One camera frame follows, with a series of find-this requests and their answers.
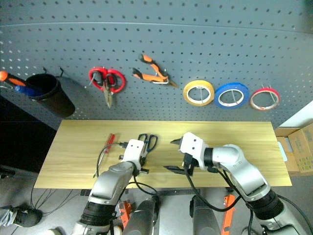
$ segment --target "white wall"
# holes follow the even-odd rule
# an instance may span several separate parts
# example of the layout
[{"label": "white wall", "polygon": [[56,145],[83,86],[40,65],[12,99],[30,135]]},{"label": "white wall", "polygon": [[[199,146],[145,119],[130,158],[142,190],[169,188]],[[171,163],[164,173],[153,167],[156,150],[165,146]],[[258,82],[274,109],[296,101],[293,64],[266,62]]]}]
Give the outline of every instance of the white wall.
[{"label": "white wall", "polygon": [[304,106],[298,113],[293,115],[280,127],[304,127],[313,122],[313,101]]}]

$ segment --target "pegboard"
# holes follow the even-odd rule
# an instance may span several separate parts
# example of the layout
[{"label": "pegboard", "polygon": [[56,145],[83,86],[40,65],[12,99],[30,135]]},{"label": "pegboard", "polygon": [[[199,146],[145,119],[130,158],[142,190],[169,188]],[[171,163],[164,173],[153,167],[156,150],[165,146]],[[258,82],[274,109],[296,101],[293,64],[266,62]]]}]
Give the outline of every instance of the pegboard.
[{"label": "pegboard", "polygon": [[[271,121],[277,127],[313,99],[313,4],[264,1],[21,1],[0,4],[0,69],[23,79],[43,73],[60,78],[76,106],[73,119]],[[178,88],[132,76],[145,53],[166,68]],[[103,93],[88,85],[88,71],[121,71],[125,89],[107,109]],[[271,111],[247,103],[224,110],[185,102],[184,86],[204,79],[217,89],[242,82],[250,93],[271,85],[281,95]],[[1,95],[46,124],[60,119],[22,94]],[[270,102],[260,96],[257,102]]]}]

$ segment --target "gray floor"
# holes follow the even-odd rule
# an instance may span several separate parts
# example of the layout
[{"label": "gray floor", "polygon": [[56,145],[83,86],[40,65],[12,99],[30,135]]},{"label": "gray floor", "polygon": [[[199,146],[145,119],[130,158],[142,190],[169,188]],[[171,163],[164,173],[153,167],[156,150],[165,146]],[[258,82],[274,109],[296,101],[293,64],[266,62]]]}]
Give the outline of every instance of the gray floor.
[{"label": "gray floor", "polygon": [[[36,177],[37,174],[35,173],[19,170],[14,178],[0,180],[0,206],[29,204],[30,192]],[[273,189],[278,194],[294,201],[305,212],[309,220],[313,221],[313,176],[293,177],[291,180],[292,187],[274,187]],[[43,189],[34,189],[34,202],[37,201],[43,191]],[[202,191],[209,202],[218,207],[223,207],[223,198],[226,195],[224,188],[205,188]],[[69,192],[70,190],[65,189],[57,190],[40,209],[44,212],[53,210],[64,200]],[[79,192],[80,190],[74,190],[70,197],[75,196]],[[192,234],[192,219],[189,217],[189,201],[192,196],[189,194],[163,196],[161,198],[158,228],[160,235]],[[123,200],[129,200],[135,205],[138,205],[146,198],[148,198],[147,195],[137,189],[128,190],[122,197]],[[59,228],[63,235],[70,235],[75,222],[80,218],[86,201],[87,197],[85,196],[75,196],[62,208],[44,217],[38,225],[32,228],[18,228],[14,235],[41,235],[44,231],[52,228]],[[240,235],[243,227],[248,224],[249,211],[242,201],[235,208],[230,234]],[[294,212],[294,214],[308,231],[301,216],[297,212]],[[215,215],[221,227],[223,213],[217,212]],[[10,235],[15,227],[14,225],[1,227],[0,235]],[[253,227],[257,231],[261,231],[261,227],[256,220],[254,220]]]}]

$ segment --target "black cable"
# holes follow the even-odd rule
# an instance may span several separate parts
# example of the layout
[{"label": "black cable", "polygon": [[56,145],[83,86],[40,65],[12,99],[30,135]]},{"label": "black cable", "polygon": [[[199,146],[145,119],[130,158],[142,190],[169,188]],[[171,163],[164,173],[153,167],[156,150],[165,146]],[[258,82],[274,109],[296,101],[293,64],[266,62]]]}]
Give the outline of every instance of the black cable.
[{"label": "black cable", "polygon": [[297,211],[302,215],[302,217],[305,219],[305,222],[307,222],[309,228],[310,228],[310,231],[311,233],[313,234],[313,227],[312,227],[312,224],[310,223],[309,219],[307,218],[307,216],[304,214],[304,212],[291,200],[289,200],[288,198],[286,197],[283,197],[281,195],[278,195],[277,196],[283,200],[285,200],[286,202],[289,202],[291,205],[293,205],[293,207],[295,207],[297,209]]},{"label": "black cable", "polygon": [[[134,182],[130,182],[130,184],[135,183],[135,184],[137,185],[138,189],[140,189],[142,192],[144,192],[144,193],[146,193],[146,194],[148,194],[148,195],[152,195],[152,196],[157,195],[157,191],[156,191],[155,188],[153,188],[153,187],[151,187],[151,186],[149,186],[149,185],[146,185],[146,184],[144,184],[144,183],[139,183],[139,182],[137,182],[135,174],[133,174],[133,177],[134,177]],[[155,193],[148,192],[148,191],[144,190],[142,187],[140,187],[139,185],[146,186],[146,187],[152,189]]]},{"label": "black cable", "polygon": [[189,174],[188,174],[188,169],[187,169],[186,167],[184,167],[184,172],[185,172],[185,175],[186,175],[186,177],[187,177],[187,179],[188,179],[188,181],[189,181],[189,184],[190,184],[191,188],[193,189],[194,193],[199,197],[199,199],[200,199],[203,203],[205,203],[205,204],[206,204],[209,208],[211,208],[212,210],[215,210],[215,211],[217,211],[217,212],[225,212],[225,211],[227,211],[227,210],[233,208],[233,207],[236,205],[236,203],[242,198],[242,196],[239,195],[239,196],[236,198],[236,200],[235,200],[229,207],[226,207],[226,208],[223,208],[223,209],[217,208],[217,207],[211,205],[204,197],[202,197],[202,196],[200,195],[200,193],[199,193],[199,192],[197,191],[197,189],[195,188],[195,186],[194,186],[194,184],[193,184],[193,182],[192,182],[192,180],[191,180],[191,178],[190,178],[190,176],[189,176]]},{"label": "black cable", "polygon": [[235,186],[235,185],[233,184],[233,182],[230,180],[229,176],[227,175],[227,172],[226,172],[225,170],[223,170],[223,172],[224,172],[224,174],[225,174],[226,182],[228,183],[228,185],[229,185],[232,189],[234,189],[234,190],[238,193],[238,195],[241,195],[240,192],[239,192],[239,190],[236,188],[236,186]]},{"label": "black cable", "polygon": [[60,209],[61,207],[65,206],[65,204],[67,204],[70,200],[72,200],[74,197],[77,197],[78,195],[80,195],[80,193],[78,193],[78,194],[72,196],[72,197],[69,198],[66,202],[64,202],[63,204],[60,204],[60,205],[58,206],[58,208],[54,209],[54,210],[51,211],[49,214],[46,214],[46,215],[44,215],[44,216],[51,215],[53,212],[55,212],[56,210],[58,210],[58,209]]},{"label": "black cable", "polygon": [[143,190],[141,187],[138,188],[138,189],[141,190],[141,191],[143,190],[144,193],[148,193],[149,195],[157,195],[157,190],[156,190],[155,188],[151,187],[150,185],[147,185],[147,184],[144,184],[144,183],[140,183],[140,182],[137,182],[137,183],[136,183],[136,182],[129,182],[128,184],[129,184],[129,185],[130,185],[130,184],[136,184],[137,187],[138,187],[138,185],[146,186],[146,187],[152,189],[152,190],[153,190],[154,192],[156,192],[156,193],[151,193],[151,192],[148,193],[147,191]]},{"label": "black cable", "polygon": [[35,208],[37,208],[37,204],[39,203],[40,199],[43,197],[43,195],[45,194],[45,192],[47,192],[47,190],[48,190],[48,189],[46,188],[46,189],[44,190],[44,192],[41,194],[41,196],[38,198],[38,200],[37,200],[37,202],[36,202],[36,204],[35,204]]},{"label": "black cable", "polygon": [[113,225],[113,220],[110,220],[110,234],[114,235],[114,225]]},{"label": "black cable", "polygon": [[119,195],[119,198],[118,198],[118,202],[120,203],[121,202],[121,197],[123,195],[123,193],[125,192],[126,190],[126,187],[123,188],[123,191],[121,192],[121,194]]},{"label": "black cable", "polygon": [[49,193],[49,194],[47,195],[47,197],[45,197],[45,199],[43,200],[43,202],[37,207],[37,209],[39,209],[56,191],[57,191],[57,189],[55,189],[52,193]]},{"label": "black cable", "polygon": [[84,231],[83,231],[83,234],[85,234],[85,230],[86,230],[87,226],[88,226],[88,225],[86,224],[86,226],[85,226],[85,228],[84,228]]},{"label": "black cable", "polygon": [[102,150],[100,151],[99,156],[98,156],[98,160],[97,160],[97,165],[96,165],[96,176],[97,176],[97,177],[99,177],[99,161],[100,161],[100,158],[101,158],[101,154],[104,152],[104,150],[105,150],[107,147],[109,147],[109,146],[111,146],[111,145],[117,145],[117,144],[119,144],[119,143],[110,143],[110,144],[107,144],[107,145],[104,146],[104,147],[102,148]]},{"label": "black cable", "polygon": [[73,189],[71,189],[71,191],[69,192],[69,194],[66,196],[66,198],[60,203],[59,206],[57,206],[55,209],[53,209],[52,211],[49,212],[43,212],[43,214],[51,214],[53,212],[55,212],[57,209],[59,209],[61,206],[63,206],[62,204],[68,199],[68,197],[70,196],[70,194],[73,192]]},{"label": "black cable", "polygon": [[253,210],[250,209],[250,219],[249,219],[249,224],[248,224],[248,235],[251,235],[252,221],[253,221]]},{"label": "black cable", "polygon": [[35,186],[35,183],[33,185],[33,188],[31,189],[31,192],[30,192],[30,206],[35,209],[35,206],[34,206],[34,203],[33,203],[33,191],[34,191],[34,186]]},{"label": "black cable", "polygon": [[15,230],[13,230],[13,232],[11,233],[11,235],[13,235],[13,233],[15,233],[15,231],[18,229],[19,227],[16,226]]}]

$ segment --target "black cup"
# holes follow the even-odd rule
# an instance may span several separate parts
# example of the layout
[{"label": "black cup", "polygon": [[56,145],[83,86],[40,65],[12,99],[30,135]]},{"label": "black cup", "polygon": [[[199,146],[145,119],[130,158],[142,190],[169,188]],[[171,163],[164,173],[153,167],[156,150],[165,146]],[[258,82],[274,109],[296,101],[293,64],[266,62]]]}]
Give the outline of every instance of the black cup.
[{"label": "black cup", "polygon": [[75,106],[62,90],[61,83],[52,75],[42,73],[26,79],[30,87],[41,91],[43,95],[29,96],[33,101],[40,103],[54,115],[67,118],[75,112]]}]

